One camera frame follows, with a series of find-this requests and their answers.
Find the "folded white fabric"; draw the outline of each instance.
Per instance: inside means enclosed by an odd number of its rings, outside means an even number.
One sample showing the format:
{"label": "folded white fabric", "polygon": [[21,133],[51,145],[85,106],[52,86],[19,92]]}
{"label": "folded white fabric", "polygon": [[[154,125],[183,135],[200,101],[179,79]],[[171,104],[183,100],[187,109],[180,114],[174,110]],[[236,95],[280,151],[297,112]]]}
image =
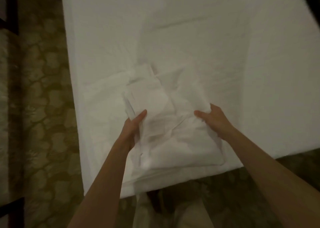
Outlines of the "folded white fabric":
{"label": "folded white fabric", "polygon": [[184,67],[154,76],[141,69],[124,93],[130,119],[148,110],[140,126],[135,163],[145,170],[222,165],[221,140],[193,115],[196,109],[210,110],[195,70]]}

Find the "bed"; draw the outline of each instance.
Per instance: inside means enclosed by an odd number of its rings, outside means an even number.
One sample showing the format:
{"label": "bed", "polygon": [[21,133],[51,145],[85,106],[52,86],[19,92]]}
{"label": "bed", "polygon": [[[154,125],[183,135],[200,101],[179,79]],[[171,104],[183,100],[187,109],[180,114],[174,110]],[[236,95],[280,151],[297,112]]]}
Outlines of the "bed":
{"label": "bed", "polygon": [[[108,102],[92,122],[89,91],[149,62],[158,70],[193,65],[211,102],[274,158],[320,146],[320,32],[304,0],[63,0],[84,192],[122,122]],[[242,166],[223,143],[219,166],[133,171],[127,159],[121,197]]]}

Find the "person's right thumb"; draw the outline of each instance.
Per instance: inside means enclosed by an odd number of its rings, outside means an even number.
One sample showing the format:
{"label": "person's right thumb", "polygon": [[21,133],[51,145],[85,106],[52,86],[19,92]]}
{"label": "person's right thumb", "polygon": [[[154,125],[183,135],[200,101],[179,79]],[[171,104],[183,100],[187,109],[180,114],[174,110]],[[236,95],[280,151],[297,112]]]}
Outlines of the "person's right thumb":
{"label": "person's right thumb", "polygon": [[209,117],[209,114],[208,113],[205,113],[205,112],[202,112],[202,111],[194,111],[194,115],[198,118],[201,118],[203,119],[204,121],[207,121],[208,117]]}

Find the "bare arm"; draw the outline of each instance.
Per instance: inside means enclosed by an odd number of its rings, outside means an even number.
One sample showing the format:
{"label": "bare arm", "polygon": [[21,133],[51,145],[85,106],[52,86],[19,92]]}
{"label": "bare arm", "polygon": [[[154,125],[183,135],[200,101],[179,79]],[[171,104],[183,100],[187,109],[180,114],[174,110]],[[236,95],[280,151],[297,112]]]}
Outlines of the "bare arm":
{"label": "bare arm", "polygon": [[118,212],[122,179],[134,135],[146,116],[144,110],[134,120],[126,120],[101,170],[70,221],[68,228],[113,227]]}
{"label": "bare arm", "polygon": [[320,193],[316,189],[235,129],[219,107],[211,105],[209,114],[194,113],[231,145],[284,227],[319,227]]}

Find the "forearm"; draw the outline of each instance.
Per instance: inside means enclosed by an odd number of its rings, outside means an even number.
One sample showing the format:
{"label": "forearm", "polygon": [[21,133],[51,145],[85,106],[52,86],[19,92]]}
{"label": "forearm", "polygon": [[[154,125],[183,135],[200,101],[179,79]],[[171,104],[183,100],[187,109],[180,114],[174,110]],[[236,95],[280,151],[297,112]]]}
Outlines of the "forearm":
{"label": "forearm", "polygon": [[129,148],[116,142],[68,228],[113,227]]}
{"label": "forearm", "polygon": [[236,129],[226,135],[272,209],[285,227],[316,227],[320,223],[317,190],[271,158]]}

